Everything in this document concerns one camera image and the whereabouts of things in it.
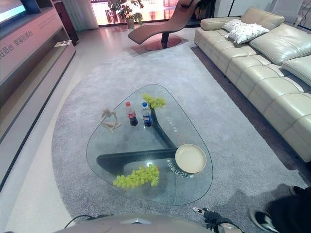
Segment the chair base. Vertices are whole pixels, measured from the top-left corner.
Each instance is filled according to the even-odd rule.
[[[167,44],[164,44],[161,42],[161,40],[157,40],[154,42],[151,42],[150,44],[145,45],[146,50],[162,50],[162,49],[167,49],[170,47],[173,47],[175,45],[178,45],[181,42],[180,38],[169,38]]]

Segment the lounge chair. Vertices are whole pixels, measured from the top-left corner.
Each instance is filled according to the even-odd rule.
[[[162,33],[161,41],[146,46],[147,50],[161,50],[180,43],[180,38],[169,38],[170,33],[182,30],[191,18],[196,5],[201,0],[179,0],[175,11],[168,21],[162,24],[143,25],[129,33],[128,37],[138,44],[142,44],[149,37]]]

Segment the gray rug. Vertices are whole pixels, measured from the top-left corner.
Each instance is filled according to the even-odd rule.
[[[192,206],[228,217],[245,232],[261,232],[247,214],[264,209],[288,186],[306,184],[288,170],[235,103],[218,85],[186,42],[161,51],[128,50],[96,67],[71,92],[59,114],[52,141],[52,162],[63,202],[72,217],[103,213],[155,213],[203,221]],[[156,83],[168,89],[197,128],[213,162],[210,190],[200,200],[169,206],[124,195],[92,172],[87,142],[101,110],[113,109],[135,90]]]

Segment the television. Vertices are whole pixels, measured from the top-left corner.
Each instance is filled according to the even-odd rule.
[[[26,15],[26,9],[20,0],[0,0],[0,25]]]

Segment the beige leather sofa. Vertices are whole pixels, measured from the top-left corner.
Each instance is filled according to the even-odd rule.
[[[292,146],[311,161],[311,35],[282,24],[284,18],[250,7],[241,17],[270,32],[249,43],[225,39],[222,26],[238,17],[209,18],[195,44]]]

